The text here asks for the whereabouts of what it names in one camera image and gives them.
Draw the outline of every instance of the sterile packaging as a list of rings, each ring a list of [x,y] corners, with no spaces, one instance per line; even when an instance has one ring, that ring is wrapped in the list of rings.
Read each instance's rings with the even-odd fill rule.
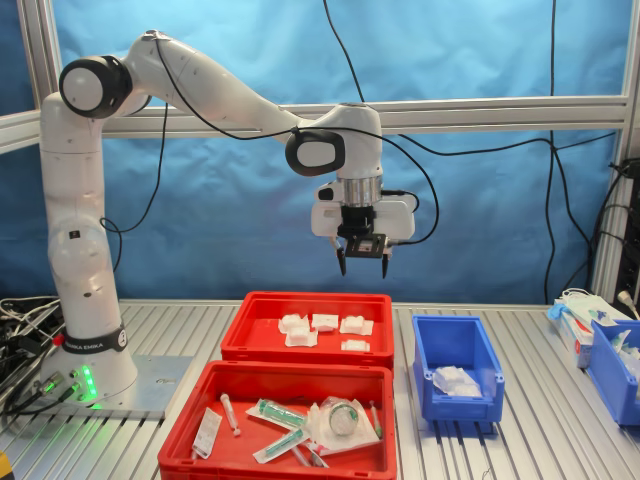
[[[220,423],[222,423],[222,417],[207,407],[192,447],[193,451],[204,459],[209,458],[211,455],[213,444],[220,429]]]
[[[462,368],[436,368],[433,374],[433,384],[447,395],[482,397],[480,385]]]
[[[371,345],[364,340],[347,340],[340,344],[340,350],[346,350],[350,352],[368,352],[371,350]]]
[[[338,423],[342,423],[346,420],[348,416],[351,416],[351,412],[341,405],[349,406],[357,415],[357,418],[355,419],[355,428],[349,435],[338,435],[331,428],[332,412],[334,415],[334,422],[338,419],[340,420],[340,422],[334,423],[334,427],[336,427]],[[342,410],[342,412],[339,413],[339,415],[342,417],[342,413],[345,413],[346,416],[342,418],[335,417],[335,415],[338,415],[340,410]],[[373,426],[371,425],[371,422],[369,421],[369,418],[367,417],[366,412],[364,411],[364,408],[357,400],[349,402],[348,400],[329,397],[325,402],[323,402],[322,407],[318,407],[318,405],[314,403],[309,410],[308,417],[307,428],[309,429],[311,438],[315,444],[311,448],[314,451],[317,451],[321,456],[362,448],[380,441],[373,429]]]
[[[288,452],[293,447],[300,445],[302,442],[309,438],[309,434],[302,429],[292,430],[285,436],[280,437],[271,445],[266,446],[262,450],[253,454],[253,458],[258,463],[267,463],[274,458],[279,457],[285,452]]]
[[[571,310],[574,317],[586,325],[591,325],[593,320],[603,327],[613,327],[617,325],[616,320],[631,320],[605,302],[602,297],[581,290],[564,291],[560,301]]]
[[[620,332],[613,340],[611,340],[611,346],[616,353],[620,353],[622,346],[624,345],[624,341],[630,333],[631,330],[625,330],[624,332]]]
[[[566,305],[556,300],[547,316],[558,331],[558,335],[569,351],[573,363],[577,368],[587,368],[591,361],[593,347],[593,330],[590,324],[584,324],[577,319]]]
[[[373,320],[365,320],[362,316],[345,317],[340,324],[340,333],[371,335],[373,333]]]
[[[332,332],[338,328],[339,319],[338,315],[314,313],[311,317],[311,327],[318,332]]]
[[[287,347],[315,347],[318,344],[318,332],[309,331],[309,325],[294,327],[287,333],[284,344]]]
[[[640,383],[640,360],[632,357],[623,350],[618,352],[618,355],[620,356],[622,363],[624,363],[624,366],[629,370],[629,373],[636,378],[638,383]],[[640,400],[640,388],[638,388],[638,392],[636,393],[636,400]]]
[[[278,330],[280,330],[280,333],[288,333],[293,328],[299,327],[307,327],[307,330],[310,330],[309,317],[306,315],[300,317],[300,315],[296,313],[293,315],[285,315],[278,321]]]
[[[629,345],[625,343],[622,346],[622,351],[631,355],[636,360],[640,360],[640,349],[638,349],[638,347],[629,347]]]
[[[307,449],[311,453],[311,463],[313,464],[314,467],[329,468],[329,465],[327,465],[327,462],[325,462],[320,457],[320,455],[318,455],[316,452],[313,451],[313,448],[311,447],[311,445],[309,445],[308,443],[305,443],[304,446],[307,447]]]
[[[252,417],[262,418],[289,430],[296,430],[307,422],[307,416],[291,410],[271,400],[261,398],[258,403],[247,410]]]

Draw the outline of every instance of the green led light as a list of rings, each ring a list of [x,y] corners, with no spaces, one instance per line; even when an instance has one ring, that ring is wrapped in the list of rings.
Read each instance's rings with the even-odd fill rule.
[[[88,366],[82,366],[82,373],[84,373],[84,381],[87,384],[87,388],[89,390],[89,395],[84,397],[84,401],[91,401],[98,396],[98,390],[96,389],[93,381],[93,376],[91,375],[91,370]]]

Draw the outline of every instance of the plastic bag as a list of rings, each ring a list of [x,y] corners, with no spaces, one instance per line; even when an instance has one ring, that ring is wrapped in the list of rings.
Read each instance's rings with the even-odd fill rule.
[[[437,368],[433,375],[433,384],[447,395],[482,397],[480,386],[462,368]]]
[[[355,420],[355,428],[350,434],[344,434],[346,430],[340,430],[345,425],[342,421],[338,421],[340,417],[336,415],[345,415],[341,420],[345,420],[346,416],[352,417],[351,409],[357,417]],[[332,429],[331,417],[333,413],[333,426],[342,434],[336,433]],[[357,400],[349,402],[348,400],[329,397],[318,407],[313,404],[309,410],[307,428],[311,433],[311,439],[315,443],[312,447],[320,455],[331,455],[334,453],[345,452],[356,448],[373,445],[380,442],[376,435],[367,413]]]

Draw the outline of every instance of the blue plastic bin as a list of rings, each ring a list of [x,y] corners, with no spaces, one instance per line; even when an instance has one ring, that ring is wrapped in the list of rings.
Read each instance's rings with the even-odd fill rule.
[[[414,315],[416,378],[422,416],[426,420],[499,422],[504,376],[500,362],[478,317]],[[482,398],[438,393],[433,374],[438,367],[463,368],[478,382]]]
[[[640,347],[640,322],[616,320],[616,323],[615,327],[602,327],[592,322],[593,347],[588,372],[616,423],[640,425],[640,402],[636,400],[638,382],[611,346],[616,335],[631,330],[625,343]]]

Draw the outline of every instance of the plastic vial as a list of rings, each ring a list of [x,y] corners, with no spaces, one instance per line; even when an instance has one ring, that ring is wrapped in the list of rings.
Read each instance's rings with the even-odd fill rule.
[[[233,407],[231,406],[231,400],[229,400],[229,395],[223,393],[220,395],[220,401],[222,402],[222,406],[224,407],[224,413],[227,414],[227,421],[229,422],[229,426],[231,430],[233,430],[233,436],[237,437],[240,435],[240,429],[238,428],[238,420],[236,420],[236,415],[233,413]]]

